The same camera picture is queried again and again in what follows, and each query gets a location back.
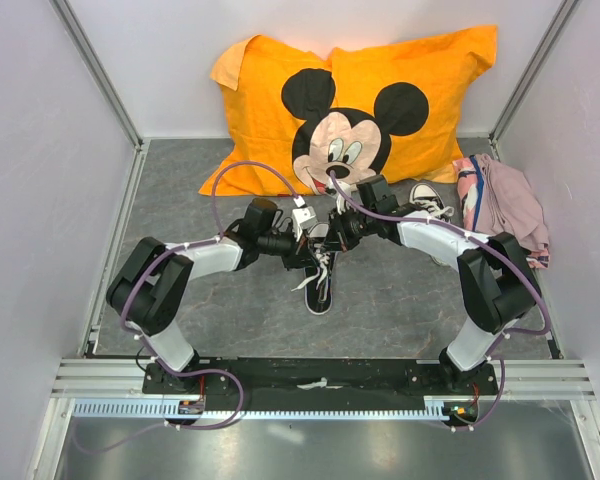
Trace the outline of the black canvas sneaker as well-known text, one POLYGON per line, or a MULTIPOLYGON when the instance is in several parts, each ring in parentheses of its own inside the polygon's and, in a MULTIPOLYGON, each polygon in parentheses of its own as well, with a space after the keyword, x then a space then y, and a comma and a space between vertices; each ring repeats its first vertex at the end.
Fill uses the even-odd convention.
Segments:
MULTIPOLYGON (((320 223, 316 224, 310 230, 309 240, 311 241, 312 248, 315 248, 318 246, 324 246, 323 240, 327 234, 327 230, 328 230, 328 223, 326 223, 326 222, 320 222, 320 223)), ((335 261, 337 259, 337 253, 336 252, 330 252, 330 253, 332 255, 332 260, 330 262, 331 270, 330 270, 327 294, 325 296, 320 295, 315 290, 315 285, 316 285, 315 282, 310 283, 307 287, 302 289, 304 291, 305 305, 306 305, 307 309, 309 310, 309 312, 314 315, 324 315, 330 310, 330 308, 332 306, 332 277, 333 277, 333 270, 335 267, 335 261)), ((306 274, 310 274, 313 272, 314 272, 313 269, 304 268, 304 279, 305 279, 306 274)))

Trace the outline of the white shoelace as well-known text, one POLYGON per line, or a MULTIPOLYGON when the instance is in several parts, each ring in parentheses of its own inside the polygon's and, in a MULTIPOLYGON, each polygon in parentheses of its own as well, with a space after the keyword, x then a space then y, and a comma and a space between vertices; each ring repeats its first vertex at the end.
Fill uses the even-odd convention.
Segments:
POLYGON ((298 291, 307 287, 310 283, 315 282, 315 290, 322 296, 327 294, 329 277, 330 277, 330 262, 332 255, 324 246, 310 248, 300 256, 298 263, 302 264, 303 268, 313 269, 314 272, 305 275, 305 279, 301 281, 293 291, 298 291))

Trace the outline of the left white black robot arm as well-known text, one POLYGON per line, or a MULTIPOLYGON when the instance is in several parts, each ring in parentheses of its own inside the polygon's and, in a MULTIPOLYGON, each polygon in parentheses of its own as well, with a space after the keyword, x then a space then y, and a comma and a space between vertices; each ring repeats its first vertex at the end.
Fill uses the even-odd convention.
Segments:
POLYGON ((300 288, 328 278, 329 256, 322 247, 328 224, 302 204, 282 230, 274 225, 278 212, 274 202, 256 198, 222 236, 181 244, 145 237, 108 287, 106 302, 123 329, 138 335, 166 367, 165 382, 176 392, 191 392, 200 378, 199 355, 175 320, 190 281, 244 269, 261 255, 281 258, 288 269, 313 269, 300 288))

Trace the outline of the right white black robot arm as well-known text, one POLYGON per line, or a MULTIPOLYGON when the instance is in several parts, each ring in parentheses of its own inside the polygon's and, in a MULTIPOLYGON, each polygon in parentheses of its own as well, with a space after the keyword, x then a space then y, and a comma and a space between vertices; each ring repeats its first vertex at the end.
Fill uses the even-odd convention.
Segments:
POLYGON ((377 235, 408 249, 421 251, 454 269, 460 279, 467 319, 440 354, 438 381, 447 392, 463 392, 474 381, 474 370, 484 364, 504 336, 519 329, 516 322, 543 300, 526 254, 508 233, 478 234, 450 222, 453 213, 436 192, 399 205, 381 175, 357 185, 360 200, 335 178, 326 191, 337 201, 341 242, 365 234, 377 235))

